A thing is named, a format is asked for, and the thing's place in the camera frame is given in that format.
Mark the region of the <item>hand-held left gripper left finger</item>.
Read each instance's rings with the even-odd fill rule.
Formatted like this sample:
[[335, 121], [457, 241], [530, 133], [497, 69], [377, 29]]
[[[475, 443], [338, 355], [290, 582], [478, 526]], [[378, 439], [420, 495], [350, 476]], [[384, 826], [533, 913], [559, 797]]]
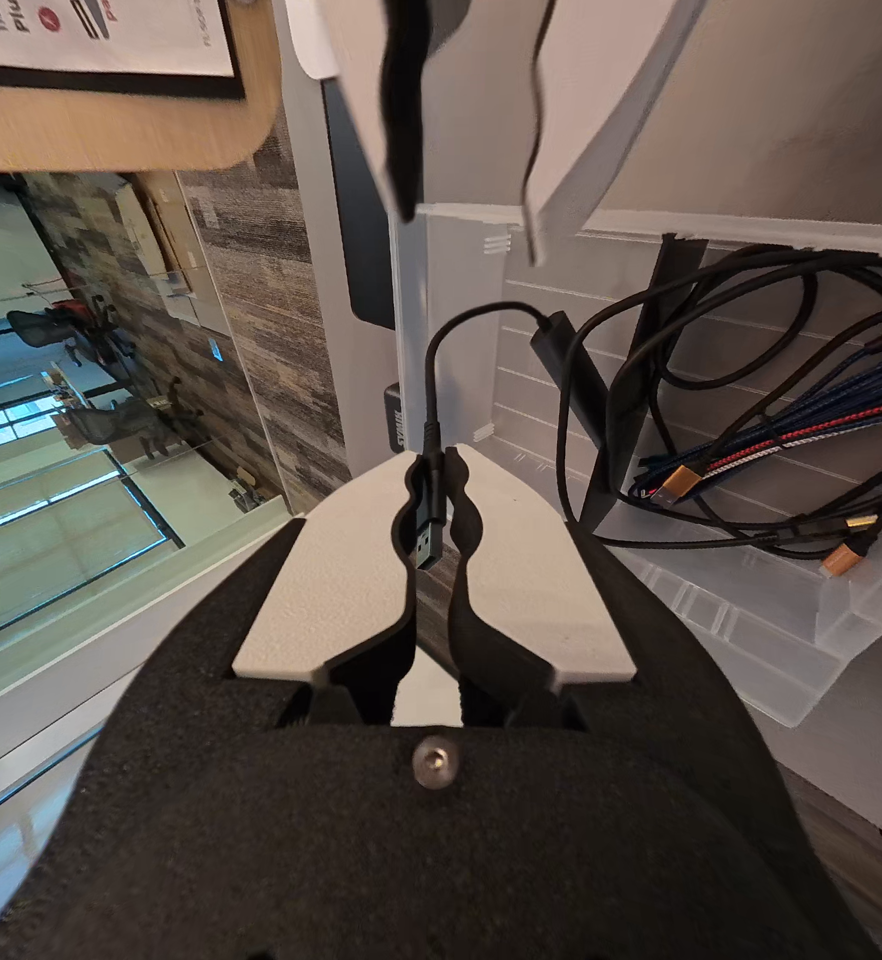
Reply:
[[301, 519], [231, 668], [239, 678], [324, 684], [414, 625], [410, 553], [419, 455], [396, 455]]

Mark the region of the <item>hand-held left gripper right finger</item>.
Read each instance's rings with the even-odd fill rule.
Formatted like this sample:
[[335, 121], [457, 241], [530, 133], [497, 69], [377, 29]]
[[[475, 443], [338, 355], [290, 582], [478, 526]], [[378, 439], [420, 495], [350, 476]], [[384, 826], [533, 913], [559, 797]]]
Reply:
[[450, 535], [460, 554], [451, 650], [481, 686], [551, 691], [623, 683], [637, 667], [561, 515], [479, 449], [448, 449]]

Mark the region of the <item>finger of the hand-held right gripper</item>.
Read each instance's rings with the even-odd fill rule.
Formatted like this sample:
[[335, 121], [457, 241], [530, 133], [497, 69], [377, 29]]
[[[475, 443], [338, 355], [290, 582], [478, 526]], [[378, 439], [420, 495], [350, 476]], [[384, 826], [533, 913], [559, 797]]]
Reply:
[[535, 43], [534, 145], [521, 187], [533, 265], [614, 184], [704, 1], [549, 2]]
[[384, 207], [410, 223], [423, 189], [426, 1], [322, 1], [342, 98]]

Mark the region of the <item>clear plastic bin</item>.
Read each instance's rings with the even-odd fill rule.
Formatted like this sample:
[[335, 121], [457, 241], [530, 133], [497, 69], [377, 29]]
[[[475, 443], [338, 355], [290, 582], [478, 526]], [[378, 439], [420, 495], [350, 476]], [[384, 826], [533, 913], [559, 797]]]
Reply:
[[[594, 314], [660, 282], [710, 266], [750, 245], [815, 255], [882, 258], [882, 223], [732, 214], [600, 209], [531, 266], [517, 208], [430, 204], [404, 224], [389, 220], [406, 438], [421, 441], [423, 352], [442, 321], [468, 307], [516, 299], [567, 313], [578, 329]], [[709, 390], [658, 385], [668, 439], [683, 452], [713, 441], [835, 337], [882, 310], [882, 295], [835, 271], [818, 279], [810, 320], [779, 357]], [[516, 311], [479, 318], [452, 334], [439, 360], [446, 444], [463, 442], [560, 511], [555, 470], [559, 387], [530, 340], [535, 321]], [[786, 522], [853, 491], [882, 470], [882, 422], [795, 443], [720, 474], [703, 498], [739, 530]], [[654, 548], [718, 539], [721, 532], [657, 517], [617, 500], [597, 507], [597, 532], [625, 541], [618, 556], [701, 639], [757, 710], [801, 723], [848, 665], [882, 637], [882, 532], [868, 558], [829, 575], [818, 558], [758, 547]]]

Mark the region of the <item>white stand base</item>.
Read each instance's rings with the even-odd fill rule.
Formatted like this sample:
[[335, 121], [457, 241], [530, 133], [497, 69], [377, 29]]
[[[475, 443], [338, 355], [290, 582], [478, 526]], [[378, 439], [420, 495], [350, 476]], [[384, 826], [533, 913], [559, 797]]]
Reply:
[[284, 1], [295, 56], [303, 72], [322, 82], [336, 79], [339, 68], [320, 1]]

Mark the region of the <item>black flat desk pad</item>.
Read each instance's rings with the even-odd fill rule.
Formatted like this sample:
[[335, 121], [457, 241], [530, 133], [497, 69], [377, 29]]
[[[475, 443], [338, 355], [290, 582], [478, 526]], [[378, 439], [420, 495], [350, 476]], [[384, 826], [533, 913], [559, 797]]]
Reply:
[[353, 315], [395, 330], [388, 218], [338, 81], [322, 81], [342, 251]]

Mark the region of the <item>black power station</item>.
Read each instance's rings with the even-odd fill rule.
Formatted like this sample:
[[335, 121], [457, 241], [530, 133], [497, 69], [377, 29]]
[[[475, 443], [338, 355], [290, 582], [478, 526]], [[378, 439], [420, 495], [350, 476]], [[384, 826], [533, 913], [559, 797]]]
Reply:
[[405, 423], [399, 382], [387, 386], [382, 395], [388, 446], [392, 454], [406, 450]]

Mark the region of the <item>instruction sheet on stand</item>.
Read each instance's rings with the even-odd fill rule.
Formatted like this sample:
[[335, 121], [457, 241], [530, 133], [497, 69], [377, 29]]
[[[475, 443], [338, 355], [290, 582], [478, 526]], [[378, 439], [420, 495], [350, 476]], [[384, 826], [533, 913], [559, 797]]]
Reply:
[[275, 10], [227, 6], [243, 101], [0, 87], [0, 173], [209, 171], [251, 158], [281, 107]]

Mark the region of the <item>large glass window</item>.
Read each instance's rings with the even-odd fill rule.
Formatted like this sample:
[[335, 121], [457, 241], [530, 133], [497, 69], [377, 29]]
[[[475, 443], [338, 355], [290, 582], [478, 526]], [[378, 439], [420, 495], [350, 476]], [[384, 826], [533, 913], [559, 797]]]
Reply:
[[157, 359], [161, 385], [201, 410], [210, 440], [122, 462], [73, 448], [46, 381], [0, 398], [0, 906], [38, 855], [83, 749], [166, 633], [291, 516], [231, 335], [200, 334], [200, 360]]

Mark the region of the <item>black office chair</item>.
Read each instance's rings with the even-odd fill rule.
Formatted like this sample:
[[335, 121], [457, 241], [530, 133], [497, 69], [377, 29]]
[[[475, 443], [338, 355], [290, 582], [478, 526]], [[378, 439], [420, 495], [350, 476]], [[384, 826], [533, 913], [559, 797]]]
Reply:
[[181, 379], [161, 385], [150, 374], [101, 295], [90, 306], [70, 298], [40, 311], [11, 310], [6, 320], [27, 347], [63, 348], [64, 363], [51, 363], [43, 377], [61, 402], [55, 422], [75, 449], [107, 448], [122, 462], [152, 461], [210, 440], [203, 412], [180, 396]]

